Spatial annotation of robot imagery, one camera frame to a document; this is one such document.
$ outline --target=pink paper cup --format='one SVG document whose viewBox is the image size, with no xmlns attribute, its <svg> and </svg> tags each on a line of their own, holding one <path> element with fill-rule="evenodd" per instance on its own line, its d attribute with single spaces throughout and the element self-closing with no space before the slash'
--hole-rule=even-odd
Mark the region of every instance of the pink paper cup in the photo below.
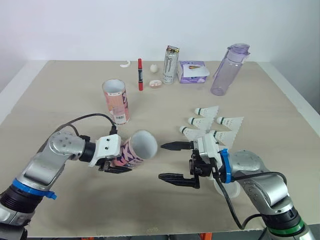
<svg viewBox="0 0 320 240">
<path fill-rule="evenodd" d="M 121 156 L 112 161 L 114 166 L 135 168 L 144 160 L 153 158 L 158 151 L 155 137 L 146 130 L 139 130 L 121 146 Z"/>
<path fill-rule="evenodd" d="M 110 79 L 102 84 L 106 104 L 115 124 L 125 124 L 129 120 L 126 85 L 119 79 Z"/>
</svg>

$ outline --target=energy drink can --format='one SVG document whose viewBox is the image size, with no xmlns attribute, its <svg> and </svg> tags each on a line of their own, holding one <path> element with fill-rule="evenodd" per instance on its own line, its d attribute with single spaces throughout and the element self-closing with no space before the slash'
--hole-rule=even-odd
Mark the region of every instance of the energy drink can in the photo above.
<svg viewBox="0 0 320 240">
<path fill-rule="evenodd" d="M 166 48 L 163 66 L 163 83 L 173 84 L 178 69 L 179 48 L 169 46 Z"/>
</svg>

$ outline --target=plastic water bottle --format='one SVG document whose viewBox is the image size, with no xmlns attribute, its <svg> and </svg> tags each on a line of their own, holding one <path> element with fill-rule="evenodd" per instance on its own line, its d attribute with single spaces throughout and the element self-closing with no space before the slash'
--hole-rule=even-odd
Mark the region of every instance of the plastic water bottle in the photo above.
<svg viewBox="0 0 320 240">
<path fill-rule="evenodd" d="M 211 93 L 217 96 L 226 94 L 230 84 L 235 80 L 245 59 L 250 54 L 249 45 L 245 43 L 236 43 L 229 46 L 220 66 L 213 75 L 213 84 Z"/>
</svg>

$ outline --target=tissue box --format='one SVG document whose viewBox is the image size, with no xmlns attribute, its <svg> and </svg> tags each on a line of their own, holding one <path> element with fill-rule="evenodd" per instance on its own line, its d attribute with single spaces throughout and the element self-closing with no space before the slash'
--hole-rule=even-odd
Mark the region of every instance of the tissue box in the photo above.
<svg viewBox="0 0 320 240">
<path fill-rule="evenodd" d="M 208 75 L 203 76 L 203 74 L 200 74 L 200 76 L 189 76 L 184 72 L 184 65 L 199 65 L 205 67 L 204 61 L 180 61 L 179 63 L 177 74 L 181 84 L 197 84 L 206 81 Z"/>
</svg>

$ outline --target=table surface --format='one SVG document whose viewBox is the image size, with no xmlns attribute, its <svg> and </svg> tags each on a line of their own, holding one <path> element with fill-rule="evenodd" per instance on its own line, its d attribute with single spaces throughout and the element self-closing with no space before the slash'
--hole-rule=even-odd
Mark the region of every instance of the table surface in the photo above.
<svg viewBox="0 0 320 240">
<path fill-rule="evenodd" d="M 225 96 L 210 93 L 219 62 L 206 62 L 206 83 L 148 87 L 161 79 L 162 62 L 144 62 L 144 90 L 138 91 L 137 63 L 121 68 L 117 61 L 49 61 L 0 126 L 1 182 L 4 190 L 57 126 L 89 113 L 106 113 L 102 83 L 126 84 L 130 121 L 119 126 L 127 139 L 145 129 L 158 144 L 185 141 L 180 126 L 196 117 L 195 108 L 219 105 L 218 116 L 244 116 L 231 152 L 246 149 L 259 155 L 272 171 L 288 179 L 288 190 L 303 219 L 319 223 L 320 138 L 294 105 L 255 62 L 243 65 Z M 157 63 L 159 72 L 149 71 Z M 75 123 L 81 134 L 97 140 L 110 124 L 93 117 Z M 30 236 L 123 236 L 234 231 L 224 198 L 207 178 L 200 189 L 177 187 L 158 179 L 160 173 L 189 176 L 190 151 L 159 149 L 157 155 L 125 174 L 99 172 L 86 163 L 68 161 L 52 190 L 57 200 L 44 199 L 36 209 Z M 232 200 L 243 221 L 257 213 L 242 190 Z M 263 228 L 254 219 L 248 229 Z"/>
</svg>

